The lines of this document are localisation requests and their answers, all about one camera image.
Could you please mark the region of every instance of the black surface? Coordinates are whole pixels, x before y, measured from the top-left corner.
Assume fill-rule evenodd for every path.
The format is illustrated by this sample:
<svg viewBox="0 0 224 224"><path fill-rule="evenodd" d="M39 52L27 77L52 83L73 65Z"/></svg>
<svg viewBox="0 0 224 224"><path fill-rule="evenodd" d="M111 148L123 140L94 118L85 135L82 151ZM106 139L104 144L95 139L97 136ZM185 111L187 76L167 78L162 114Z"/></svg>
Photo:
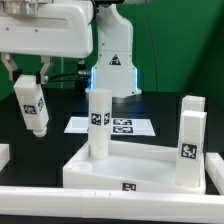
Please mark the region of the black surface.
<svg viewBox="0 0 224 224"><path fill-rule="evenodd" d="M114 118L151 119L156 136L112 136L113 140L177 146L181 99L178 93L143 93L141 100L114 104ZM74 90L46 89L48 133L36 138L25 129L15 95L0 102L0 143L10 143L11 159L0 172L0 185L62 187L62 167L87 141L86 134L65 135L71 116L87 116L88 100ZM204 151L224 150L224 110L207 99ZM218 194L207 176L207 194ZM140 221L0 216L0 223L145 223Z"/></svg>

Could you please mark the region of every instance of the white block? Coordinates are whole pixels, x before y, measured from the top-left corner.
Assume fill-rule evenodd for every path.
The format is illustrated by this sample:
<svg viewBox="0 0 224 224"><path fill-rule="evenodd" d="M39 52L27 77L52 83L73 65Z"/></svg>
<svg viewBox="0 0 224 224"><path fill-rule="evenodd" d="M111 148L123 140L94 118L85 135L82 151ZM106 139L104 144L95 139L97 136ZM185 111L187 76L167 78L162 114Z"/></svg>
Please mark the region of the white block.
<svg viewBox="0 0 224 224"><path fill-rule="evenodd" d="M176 163L176 184L186 187L200 186L206 113L184 111L179 131L179 155Z"/></svg>
<svg viewBox="0 0 224 224"><path fill-rule="evenodd" d="M89 93L90 156L94 159L108 157L111 139L112 91L95 89Z"/></svg>
<svg viewBox="0 0 224 224"><path fill-rule="evenodd" d="M224 195L224 161L218 153L206 153L206 171L218 192Z"/></svg>
<svg viewBox="0 0 224 224"><path fill-rule="evenodd" d="M181 115L179 142L202 144L207 113L184 111Z"/></svg>
<svg viewBox="0 0 224 224"><path fill-rule="evenodd" d="M0 144L0 171L9 162L9 160L10 160L9 145Z"/></svg>
<svg viewBox="0 0 224 224"><path fill-rule="evenodd" d="M182 100L181 114L185 110L203 112L205 107L205 98L197 96L186 96Z"/></svg>
<svg viewBox="0 0 224 224"><path fill-rule="evenodd" d="M26 128L33 130L37 137L43 137L49 117L41 85L36 84L35 76L21 75L14 89Z"/></svg>
<svg viewBox="0 0 224 224"><path fill-rule="evenodd" d="M0 187L4 215L223 224L223 210L216 195Z"/></svg>

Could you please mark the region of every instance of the cable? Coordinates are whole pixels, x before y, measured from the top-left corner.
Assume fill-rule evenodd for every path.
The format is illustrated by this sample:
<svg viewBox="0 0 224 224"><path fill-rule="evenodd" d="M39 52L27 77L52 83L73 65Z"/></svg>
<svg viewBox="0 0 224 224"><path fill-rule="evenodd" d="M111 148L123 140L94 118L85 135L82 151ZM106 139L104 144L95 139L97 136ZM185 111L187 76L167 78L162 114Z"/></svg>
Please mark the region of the cable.
<svg viewBox="0 0 224 224"><path fill-rule="evenodd" d="M152 29L151 29L151 24L150 24L149 0L145 0L145 6L146 6L146 14L147 14L149 36L150 36L151 44L152 44L152 53L153 53L154 68L155 68L155 79L156 79L156 91L159 92L158 64L157 64L157 59L156 59L155 43L154 43L154 39L153 39L153 35L152 35Z"/></svg>
<svg viewBox="0 0 224 224"><path fill-rule="evenodd" d="M66 77L66 76L74 76L74 75L78 76L78 73L63 73L63 74L60 74L60 75L55 75L53 77L50 77L48 79L48 82L51 82L52 80L63 78L63 77Z"/></svg>
<svg viewBox="0 0 224 224"><path fill-rule="evenodd" d="M52 82L87 82L88 80L81 80L81 79L65 79L65 80L52 80L49 81L48 83L52 83Z"/></svg>

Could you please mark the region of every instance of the metal bracket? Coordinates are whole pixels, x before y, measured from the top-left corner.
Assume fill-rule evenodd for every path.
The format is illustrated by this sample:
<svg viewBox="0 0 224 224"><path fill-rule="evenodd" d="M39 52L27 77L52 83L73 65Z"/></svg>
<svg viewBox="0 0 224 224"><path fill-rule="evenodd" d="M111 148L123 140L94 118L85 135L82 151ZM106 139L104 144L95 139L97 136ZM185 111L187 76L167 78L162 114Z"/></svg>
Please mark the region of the metal bracket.
<svg viewBox="0 0 224 224"><path fill-rule="evenodd" d="M41 84L46 84L48 82L47 72L51 69L54 64L53 58L51 56L41 56L41 62L44 63L42 69L40 70Z"/></svg>
<svg viewBox="0 0 224 224"><path fill-rule="evenodd" d="M53 0L0 0L6 14L37 16L39 4L53 3Z"/></svg>
<svg viewBox="0 0 224 224"><path fill-rule="evenodd" d="M1 53L1 59L7 70L9 71L9 79L13 80L12 72L17 70L17 65L10 53Z"/></svg>

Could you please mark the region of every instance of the white paper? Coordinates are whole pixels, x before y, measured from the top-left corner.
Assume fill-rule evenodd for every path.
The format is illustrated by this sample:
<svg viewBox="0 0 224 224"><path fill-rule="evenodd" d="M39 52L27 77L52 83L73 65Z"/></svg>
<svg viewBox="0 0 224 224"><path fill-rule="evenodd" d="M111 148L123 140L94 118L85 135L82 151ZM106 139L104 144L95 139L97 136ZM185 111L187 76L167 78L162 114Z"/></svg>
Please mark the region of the white paper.
<svg viewBox="0 0 224 224"><path fill-rule="evenodd" d="M88 117L71 117L64 133L88 133ZM112 135L155 136L149 119L112 118Z"/></svg>

